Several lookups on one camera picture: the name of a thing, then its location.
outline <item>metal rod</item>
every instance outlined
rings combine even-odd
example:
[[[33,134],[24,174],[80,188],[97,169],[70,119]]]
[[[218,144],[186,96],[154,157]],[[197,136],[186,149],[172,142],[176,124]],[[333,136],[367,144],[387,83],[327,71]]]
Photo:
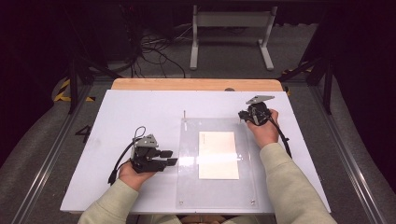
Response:
[[[330,100],[332,98],[332,61],[329,60],[327,72],[324,79],[324,90],[323,90],[323,105],[327,113],[330,115]]]
[[[62,125],[62,128],[60,132],[58,133],[58,136],[55,139],[55,142],[53,143],[49,154],[47,155],[47,158],[44,160],[40,170],[38,171],[37,175],[35,176],[35,180],[33,181],[32,186],[30,187],[28,193],[26,194],[23,202],[21,203],[21,206],[15,215],[14,219],[12,220],[13,223],[18,223],[22,224],[25,223],[30,215],[30,213],[33,210],[33,207],[35,206],[35,202],[37,201],[38,197],[40,196],[40,193],[42,189],[44,188],[48,178],[50,177],[50,173],[55,165],[55,162],[58,159],[58,156],[64,146],[64,141],[69,133],[69,130],[74,122],[74,120],[77,117],[78,111],[81,109],[81,106],[85,102],[85,98],[87,98],[88,93],[91,90],[91,86],[84,86],[82,88],[80,97],[78,99],[79,103],[77,107],[75,108],[75,111],[73,114],[69,114],[65,121],[64,124]]]
[[[78,60],[82,61],[83,63],[88,64],[88,65],[96,68],[97,70],[99,70],[100,72],[104,73],[105,75],[107,75],[109,77],[113,77],[115,79],[122,77],[119,74],[117,74],[117,73],[115,73],[113,71],[110,71],[109,69],[107,69],[107,68],[105,68],[105,67],[103,67],[103,66],[101,66],[101,65],[99,65],[99,64],[97,64],[97,63],[95,63],[93,61],[90,61],[90,60],[82,57],[81,55],[77,55],[77,58],[78,58]]]
[[[78,104],[78,78],[76,74],[76,65],[75,60],[73,59],[69,65],[69,73],[70,73],[70,110],[69,114],[73,114],[73,111],[76,109]]]
[[[306,69],[314,66],[316,63],[318,63],[321,59],[320,58],[316,58],[308,63],[305,63],[303,65],[298,66],[297,68],[295,68],[293,71],[287,73],[286,75],[283,75],[281,77],[279,77],[277,80],[280,82],[286,81],[292,77],[295,77],[297,75],[299,75],[300,73],[302,73],[303,71],[305,71]]]
[[[382,213],[379,211],[373,193],[370,191],[370,188],[367,185],[363,174],[361,173],[361,169],[353,158],[349,148],[346,146],[346,144],[344,144],[332,115],[327,114],[326,109],[322,105],[322,99],[318,87],[309,87],[309,90],[314,96],[319,110],[323,118],[325,118],[326,123],[332,133],[333,140],[337,145],[338,155],[340,156],[341,162],[344,164],[346,172],[349,175],[349,179],[361,200],[361,204],[364,211],[366,212],[367,217],[370,219],[371,223],[387,223]]]
[[[192,12],[192,46],[198,47],[198,25],[197,25],[197,6],[194,6]]]
[[[275,20],[275,16],[276,16],[276,11],[277,11],[277,7],[272,7],[271,8],[271,15],[270,18],[268,19],[266,28],[265,28],[265,36],[262,39],[262,43],[260,44],[261,48],[266,48],[267,44],[268,44],[268,40],[270,38],[270,34],[271,34],[271,30],[274,24],[274,20]]]

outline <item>black device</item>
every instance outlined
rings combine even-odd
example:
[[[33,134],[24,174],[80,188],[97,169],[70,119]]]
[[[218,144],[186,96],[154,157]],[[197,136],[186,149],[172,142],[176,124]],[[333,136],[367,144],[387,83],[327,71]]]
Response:
[[[250,121],[256,126],[262,126],[268,120],[274,124],[279,133],[280,138],[282,139],[283,144],[285,145],[286,152],[291,157],[291,152],[289,148],[289,138],[286,138],[285,135],[280,130],[279,126],[274,122],[273,118],[271,117],[271,111],[268,109],[267,105],[264,101],[274,99],[274,96],[264,96],[264,95],[257,95],[247,101],[247,105],[249,107],[247,110],[241,110],[238,113],[240,119],[244,121]]]
[[[247,101],[247,111],[241,110],[238,115],[240,119],[244,121],[250,121],[256,126],[262,126],[268,121],[268,117],[271,117],[271,111],[267,108],[264,103],[265,100],[272,99],[273,96],[255,96],[251,100]]]
[[[163,171],[166,166],[176,165],[177,158],[171,158],[173,151],[160,151],[156,148],[157,146],[158,143],[153,134],[135,142],[131,153],[131,162],[138,174]],[[155,160],[156,157],[166,158],[166,160]]]
[[[141,128],[144,129],[143,133],[136,137],[137,130]],[[119,166],[120,161],[122,160],[125,153],[129,150],[129,148],[132,148],[132,153],[131,158],[128,161],[132,163],[132,167],[138,174],[145,172],[161,172],[165,169],[166,166],[176,165],[177,158],[171,158],[173,151],[158,150],[158,143],[154,135],[149,134],[147,136],[143,136],[145,134],[145,131],[146,128],[144,126],[140,126],[136,129],[136,131],[134,132],[134,138],[132,140],[132,143],[124,149],[119,159],[117,160],[117,163],[114,166],[110,177],[108,178],[108,184],[113,185],[114,182],[116,182],[117,171],[121,167],[121,165]],[[154,160],[154,158],[156,157],[166,160]]]

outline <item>white tabletop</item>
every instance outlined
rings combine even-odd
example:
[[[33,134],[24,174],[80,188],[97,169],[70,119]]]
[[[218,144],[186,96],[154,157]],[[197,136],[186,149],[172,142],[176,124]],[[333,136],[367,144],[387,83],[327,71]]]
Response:
[[[121,152],[131,143],[134,131],[145,126],[146,134],[153,133],[160,150],[173,150],[178,156],[180,125],[186,111],[187,118],[238,119],[238,112],[246,110],[245,102],[255,95],[273,95],[268,107],[279,112],[279,125],[290,139],[293,160],[313,184],[330,211],[317,172],[306,148],[288,96],[283,91],[107,91],[91,136],[84,148],[61,206],[62,211],[83,212],[108,188],[107,179]],[[251,133],[247,140],[254,142]],[[130,156],[127,153],[124,161]],[[132,208],[137,214],[262,214],[273,213],[265,185],[265,172],[259,157],[251,155],[257,204],[246,208],[183,209],[177,207],[177,168],[167,167],[149,179],[140,190]]]

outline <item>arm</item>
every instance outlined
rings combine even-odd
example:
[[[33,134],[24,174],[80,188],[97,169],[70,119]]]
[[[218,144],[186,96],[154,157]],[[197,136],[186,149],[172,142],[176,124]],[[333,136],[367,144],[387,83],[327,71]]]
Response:
[[[275,110],[272,117],[276,122]],[[260,157],[277,223],[335,223],[304,173],[277,142],[275,126],[270,122],[262,126],[248,122],[247,126],[262,149]]]
[[[138,191],[155,173],[137,174],[127,162],[120,168],[119,179],[81,215],[78,223],[124,224]]]

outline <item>person's right hand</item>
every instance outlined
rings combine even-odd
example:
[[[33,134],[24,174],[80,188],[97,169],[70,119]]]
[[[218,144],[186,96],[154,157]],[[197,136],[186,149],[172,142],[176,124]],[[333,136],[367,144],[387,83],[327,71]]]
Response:
[[[130,188],[139,191],[143,183],[156,173],[157,172],[138,174],[134,168],[132,168],[131,162],[128,161],[120,167],[119,179]]]
[[[274,119],[275,124],[278,125],[277,111],[274,109],[270,109],[270,111],[271,117]],[[270,143],[277,143],[279,139],[279,133],[277,132],[275,125],[269,120],[262,126],[256,126],[252,122],[247,121],[247,126],[253,132],[256,143],[260,148],[263,148]]]

